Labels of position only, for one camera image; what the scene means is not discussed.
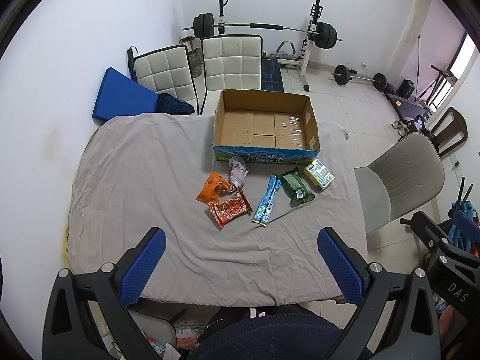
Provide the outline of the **dark wooden chair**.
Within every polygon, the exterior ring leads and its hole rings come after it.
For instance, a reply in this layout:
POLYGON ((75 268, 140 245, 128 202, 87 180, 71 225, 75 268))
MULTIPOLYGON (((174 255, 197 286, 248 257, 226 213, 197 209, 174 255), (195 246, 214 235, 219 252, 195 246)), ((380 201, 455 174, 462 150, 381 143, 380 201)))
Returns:
POLYGON ((431 128, 431 141, 443 158, 462 146, 468 139, 468 127, 462 113, 450 106, 431 128))

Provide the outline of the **green wipes packet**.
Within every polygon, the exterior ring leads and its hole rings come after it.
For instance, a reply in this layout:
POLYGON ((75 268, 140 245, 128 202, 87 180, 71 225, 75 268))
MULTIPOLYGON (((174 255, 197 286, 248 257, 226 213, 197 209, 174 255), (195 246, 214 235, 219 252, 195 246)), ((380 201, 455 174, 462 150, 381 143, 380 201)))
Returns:
POLYGON ((314 193, 300 176, 298 167, 279 175, 278 178, 281 180, 281 185, 290 198, 290 207, 295 208, 315 199, 314 193))

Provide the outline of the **white padded chair right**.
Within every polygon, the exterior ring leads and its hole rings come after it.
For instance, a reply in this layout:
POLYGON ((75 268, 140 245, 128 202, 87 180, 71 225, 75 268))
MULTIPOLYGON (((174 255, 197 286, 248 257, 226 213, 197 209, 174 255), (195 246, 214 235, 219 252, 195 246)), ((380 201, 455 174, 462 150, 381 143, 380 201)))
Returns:
POLYGON ((205 95, 202 115, 216 109, 224 89, 261 89, 263 38, 251 34, 205 37, 201 41, 205 95))

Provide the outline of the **black blue bench pad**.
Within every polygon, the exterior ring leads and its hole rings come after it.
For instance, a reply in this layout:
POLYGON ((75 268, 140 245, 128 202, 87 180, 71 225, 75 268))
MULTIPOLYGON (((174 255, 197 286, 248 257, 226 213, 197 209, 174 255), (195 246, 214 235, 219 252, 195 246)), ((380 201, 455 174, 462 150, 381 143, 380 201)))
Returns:
POLYGON ((261 89, 263 91, 284 92, 281 69, 274 58, 262 58, 261 89))

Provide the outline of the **orange snack bag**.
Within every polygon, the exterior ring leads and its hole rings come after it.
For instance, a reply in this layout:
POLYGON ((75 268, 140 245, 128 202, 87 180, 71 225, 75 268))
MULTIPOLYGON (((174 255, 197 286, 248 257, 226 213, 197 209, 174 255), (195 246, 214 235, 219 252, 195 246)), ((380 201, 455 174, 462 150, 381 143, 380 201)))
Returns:
POLYGON ((201 203, 218 203, 220 195, 230 188, 230 183, 216 172, 211 172, 196 200, 201 203))

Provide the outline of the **black treadmill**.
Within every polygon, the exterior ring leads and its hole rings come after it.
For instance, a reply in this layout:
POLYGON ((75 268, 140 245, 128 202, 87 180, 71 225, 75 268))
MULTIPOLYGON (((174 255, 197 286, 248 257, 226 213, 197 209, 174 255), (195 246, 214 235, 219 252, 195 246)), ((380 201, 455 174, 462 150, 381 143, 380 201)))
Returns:
POLYGON ((413 102, 408 99, 396 96, 394 94, 385 93, 386 100, 393 106, 394 111, 402 123, 416 119, 417 116, 423 116, 429 119, 431 110, 423 102, 413 102))

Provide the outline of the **blue foam cushion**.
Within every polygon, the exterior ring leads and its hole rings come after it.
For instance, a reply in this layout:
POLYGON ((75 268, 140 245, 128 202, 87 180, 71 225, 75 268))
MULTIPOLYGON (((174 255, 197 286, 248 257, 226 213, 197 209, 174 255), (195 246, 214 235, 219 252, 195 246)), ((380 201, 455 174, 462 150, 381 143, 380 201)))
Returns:
POLYGON ((157 93, 109 67, 97 93, 92 117, 106 122, 116 116, 152 113, 156 110, 157 100, 157 93))

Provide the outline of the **grey plastic chair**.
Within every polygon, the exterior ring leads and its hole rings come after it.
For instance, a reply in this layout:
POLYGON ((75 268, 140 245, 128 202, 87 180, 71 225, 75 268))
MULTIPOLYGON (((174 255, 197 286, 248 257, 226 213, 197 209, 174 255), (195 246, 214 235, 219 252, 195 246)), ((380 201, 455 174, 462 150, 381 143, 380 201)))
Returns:
POLYGON ((431 201, 445 180, 437 150, 420 133, 406 135, 354 172, 368 234, 431 201))

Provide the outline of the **white padded chair left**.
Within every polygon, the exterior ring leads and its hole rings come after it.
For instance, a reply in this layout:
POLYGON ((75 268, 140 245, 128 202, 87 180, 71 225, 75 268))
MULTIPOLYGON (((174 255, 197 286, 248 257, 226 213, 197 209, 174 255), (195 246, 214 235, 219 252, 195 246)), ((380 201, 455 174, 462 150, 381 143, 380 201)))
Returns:
POLYGON ((177 44, 137 56, 130 47, 128 69, 131 79, 140 86, 157 94, 170 94, 189 103, 199 113, 199 98, 185 45, 177 44))

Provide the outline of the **dark blue garment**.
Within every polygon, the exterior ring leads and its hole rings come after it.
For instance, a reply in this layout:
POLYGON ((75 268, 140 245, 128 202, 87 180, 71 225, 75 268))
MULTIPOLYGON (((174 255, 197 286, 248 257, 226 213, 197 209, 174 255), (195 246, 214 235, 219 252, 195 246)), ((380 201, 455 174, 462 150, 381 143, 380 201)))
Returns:
POLYGON ((195 109, 191 104, 166 93, 158 95, 155 111, 157 113, 180 116, 188 116, 195 113, 195 109))

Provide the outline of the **loaded barbell on rack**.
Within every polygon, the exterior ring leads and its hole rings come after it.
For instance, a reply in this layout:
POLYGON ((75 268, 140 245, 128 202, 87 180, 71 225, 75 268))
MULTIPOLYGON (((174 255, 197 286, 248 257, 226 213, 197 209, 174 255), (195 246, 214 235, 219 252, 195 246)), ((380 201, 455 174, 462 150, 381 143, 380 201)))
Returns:
POLYGON ((212 13, 202 13, 195 16, 193 24, 190 27, 184 27, 182 31, 192 31, 195 38, 203 39, 212 37, 216 29, 225 29, 227 27, 304 33, 307 35, 307 39, 313 41, 317 48, 324 50, 335 47, 338 42, 343 42, 343 39, 338 36, 336 28, 332 24, 325 22, 315 24, 314 29, 300 29, 280 24, 265 23, 216 23, 212 13))

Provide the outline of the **white padded chair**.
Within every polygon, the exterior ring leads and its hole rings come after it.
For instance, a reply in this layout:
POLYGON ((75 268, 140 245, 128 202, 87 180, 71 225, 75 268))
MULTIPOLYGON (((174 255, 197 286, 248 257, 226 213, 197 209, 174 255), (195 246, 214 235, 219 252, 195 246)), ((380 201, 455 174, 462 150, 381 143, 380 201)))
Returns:
POLYGON ((263 38, 251 34, 205 37, 201 41, 205 95, 202 115, 216 109, 224 89, 261 89, 263 38))
POLYGON ((199 98, 185 45, 177 44, 137 56, 130 47, 128 69, 131 79, 140 86, 157 94, 170 94, 189 103, 199 113, 199 98))

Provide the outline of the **dark navy sleeve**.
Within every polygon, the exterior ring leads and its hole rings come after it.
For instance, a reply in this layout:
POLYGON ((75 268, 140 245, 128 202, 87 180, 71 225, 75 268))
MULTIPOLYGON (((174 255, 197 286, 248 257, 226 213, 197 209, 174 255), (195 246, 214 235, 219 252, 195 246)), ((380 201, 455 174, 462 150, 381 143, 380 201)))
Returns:
POLYGON ((316 314, 273 314, 244 319, 214 332, 189 359, 325 359, 342 335, 316 314))

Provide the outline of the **red snack packet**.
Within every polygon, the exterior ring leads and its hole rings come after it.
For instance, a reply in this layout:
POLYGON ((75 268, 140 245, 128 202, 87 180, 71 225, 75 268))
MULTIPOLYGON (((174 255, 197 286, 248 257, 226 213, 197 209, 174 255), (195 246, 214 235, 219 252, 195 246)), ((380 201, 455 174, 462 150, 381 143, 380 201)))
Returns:
POLYGON ((234 191, 224 202, 208 203, 208 209, 220 229, 242 215, 250 215, 252 208, 242 189, 234 191))

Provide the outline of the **blue snack stick packet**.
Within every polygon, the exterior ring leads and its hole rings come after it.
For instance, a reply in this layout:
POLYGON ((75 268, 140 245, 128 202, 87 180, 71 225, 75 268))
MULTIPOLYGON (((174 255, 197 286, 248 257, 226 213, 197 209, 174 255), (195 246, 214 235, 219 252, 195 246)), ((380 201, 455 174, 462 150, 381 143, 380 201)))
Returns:
POLYGON ((262 227, 267 226, 280 188, 280 178, 277 175, 270 175, 267 190, 264 194, 264 197, 262 197, 259 205, 257 206, 256 212, 252 219, 253 223, 258 224, 262 227))

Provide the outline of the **small barbell on floor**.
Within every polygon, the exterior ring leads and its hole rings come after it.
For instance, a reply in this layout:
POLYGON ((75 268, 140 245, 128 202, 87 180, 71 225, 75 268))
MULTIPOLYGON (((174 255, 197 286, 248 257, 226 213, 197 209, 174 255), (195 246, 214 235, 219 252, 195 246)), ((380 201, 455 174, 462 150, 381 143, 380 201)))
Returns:
POLYGON ((335 67, 332 76, 339 86, 346 86, 351 80, 363 80, 370 82, 377 91, 384 92, 388 85, 386 76, 380 72, 373 77, 358 76, 352 69, 342 64, 335 67))

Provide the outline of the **white weight bench rack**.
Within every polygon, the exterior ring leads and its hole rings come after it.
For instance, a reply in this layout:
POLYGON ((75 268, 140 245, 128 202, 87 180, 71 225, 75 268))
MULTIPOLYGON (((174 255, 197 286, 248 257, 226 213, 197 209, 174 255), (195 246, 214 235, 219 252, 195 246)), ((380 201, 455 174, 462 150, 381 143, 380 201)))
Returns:
MULTIPOLYGON (((219 3, 219 15, 218 15, 218 23, 226 23, 224 21, 224 8, 228 4, 229 0, 218 0, 219 3)), ((307 22, 307 29, 314 29, 314 25, 317 24, 320 20, 321 13, 323 11, 323 6, 320 4, 321 0, 316 0, 312 4, 312 8, 310 10, 309 19, 307 22)), ((225 29, 217 29, 216 32, 219 35, 225 34, 225 29)), ((291 41, 289 44, 292 46, 293 55, 288 58, 281 58, 279 53, 281 47, 275 52, 275 59, 278 61, 280 66, 286 66, 287 68, 295 69, 300 84, 303 88, 303 91, 308 92, 310 90, 309 83, 307 78, 305 77, 305 73, 308 67, 309 58, 312 52, 312 47, 314 46, 313 41, 307 39, 307 35, 305 34, 304 40, 301 43, 301 47, 299 52, 295 51, 295 46, 291 41)))

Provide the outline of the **yellow-blue tissue pack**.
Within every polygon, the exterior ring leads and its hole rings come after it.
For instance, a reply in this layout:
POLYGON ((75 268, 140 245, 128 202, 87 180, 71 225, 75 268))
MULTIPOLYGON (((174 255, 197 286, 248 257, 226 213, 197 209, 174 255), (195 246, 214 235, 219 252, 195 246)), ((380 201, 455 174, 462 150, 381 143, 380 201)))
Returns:
POLYGON ((304 174, 319 190, 326 189, 335 179, 333 173, 318 158, 304 168, 304 174))

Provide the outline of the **open cardboard box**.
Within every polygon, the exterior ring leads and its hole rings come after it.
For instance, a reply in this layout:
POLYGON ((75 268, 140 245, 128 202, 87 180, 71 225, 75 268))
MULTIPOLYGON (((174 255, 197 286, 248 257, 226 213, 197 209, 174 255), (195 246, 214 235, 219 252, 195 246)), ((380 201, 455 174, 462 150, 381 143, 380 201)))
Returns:
POLYGON ((320 136, 308 96, 256 89, 224 89, 215 112, 216 160, 307 165, 320 153, 320 136))

